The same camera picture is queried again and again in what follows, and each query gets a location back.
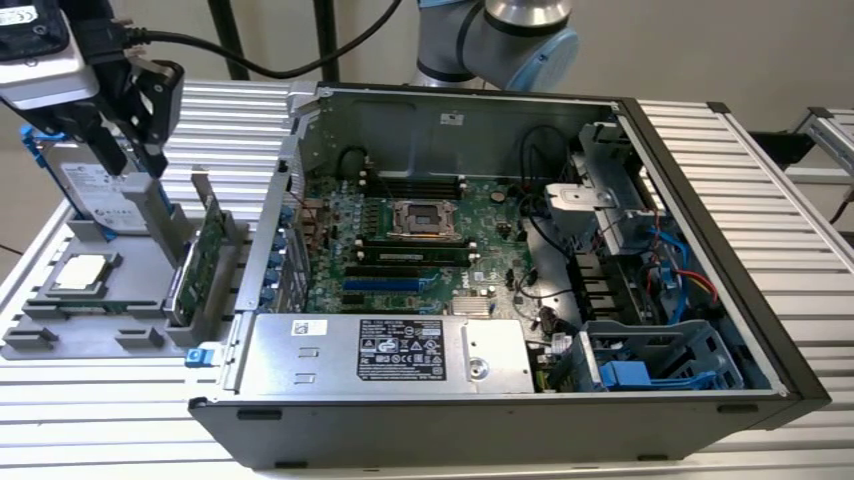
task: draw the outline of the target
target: motherboard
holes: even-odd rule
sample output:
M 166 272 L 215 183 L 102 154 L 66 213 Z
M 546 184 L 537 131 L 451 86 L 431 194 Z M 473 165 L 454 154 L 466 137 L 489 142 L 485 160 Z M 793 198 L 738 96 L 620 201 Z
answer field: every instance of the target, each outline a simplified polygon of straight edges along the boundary
M 515 187 L 501 179 L 362 183 L 309 181 L 306 311 L 534 320 L 537 300 L 517 292 L 533 264 Z

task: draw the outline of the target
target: red cable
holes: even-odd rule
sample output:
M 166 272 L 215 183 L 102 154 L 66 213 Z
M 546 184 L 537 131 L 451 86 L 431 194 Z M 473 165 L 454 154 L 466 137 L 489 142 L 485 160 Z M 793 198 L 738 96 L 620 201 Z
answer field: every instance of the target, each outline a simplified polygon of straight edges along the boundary
M 690 270 L 674 270 L 674 272 L 677 272 L 680 275 L 686 275 L 697 279 L 700 282 L 702 282 L 702 284 L 706 285 L 712 290 L 712 302 L 718 303 L 718 289 L 716 288 L 712 281 L 705 276 L 702 276 L 697 272 L 692 272 Z

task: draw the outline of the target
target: blue latch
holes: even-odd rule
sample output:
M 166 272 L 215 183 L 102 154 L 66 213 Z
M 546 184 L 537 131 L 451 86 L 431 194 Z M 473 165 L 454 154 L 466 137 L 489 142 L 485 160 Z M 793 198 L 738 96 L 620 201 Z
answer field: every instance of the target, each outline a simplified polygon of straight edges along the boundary
M 600 367 L 606 388 L 650 388 L 653 380 L 644 362 L 614 360 Z
M 205 348 L 191 348 L 185 357 L 187 368 L 207 368 L 214 366 L 214 350 Z

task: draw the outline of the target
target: white label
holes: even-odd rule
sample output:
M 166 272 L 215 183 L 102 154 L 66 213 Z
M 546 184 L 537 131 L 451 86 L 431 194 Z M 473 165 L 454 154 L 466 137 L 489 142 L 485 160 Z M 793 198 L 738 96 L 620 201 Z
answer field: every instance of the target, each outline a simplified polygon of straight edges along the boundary
M 114 177 L 94 163 L 64 163 L 70 188 L 78 194 L 92 219 L 116 233 L 145 233 L 146 220 L 124 195 L 124 178 Z
M 451 125 L 454 127 L 462 127 L 465 120 L 466 115 L 462 115 L 459 113 L 443 113 L 439 117 L 439 123 L 442 125 Z
M 23 7 L 10 7 L 0 9 L 0 27 L 32 23 L 39 18 L 36 7 L 26 5 Z
M 326 335 L 326 320 L 294 320 L 291 336 Z

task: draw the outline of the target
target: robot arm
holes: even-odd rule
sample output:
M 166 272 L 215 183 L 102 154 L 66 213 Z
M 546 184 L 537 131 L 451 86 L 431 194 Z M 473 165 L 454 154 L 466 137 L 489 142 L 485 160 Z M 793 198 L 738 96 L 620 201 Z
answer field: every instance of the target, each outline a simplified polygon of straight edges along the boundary
M 505 90 L 549 90 L 578 49 L 576 31 L 566 27 L 569 3 L 419 0 L 414 84 L 466 86 L 481 77 Z M 355 48 L 399 4 L 393 2 L 374 27 L 334 56 L 293 71 L 263 69 L 203 41 L 189 44 L 202 43 L 274 78 L 291 78 Z M 147 41 L 130 38 L 130 32 L 108 0 L 0 0 L 0 100 L 44 133 L 87 144 L 106 171 L 119 175 L 127 155 L 107 120 L 130 141 L 139 168 L 158 178 L 167 166 L 163 146 L 178 123 L 185 70 L 174 62 L 139 58 L 128 48 Z
M 185 70 L 126 52 L 108 0 L 0 0 L 0 98 L 43 132 L 86 143 L 119 175 L 127 156 L 104 119 L 131 142 L 140 168 L 166 169 Z
M 576 60 L 569 0 L 419 0 L 414 85 L 547 91 Z

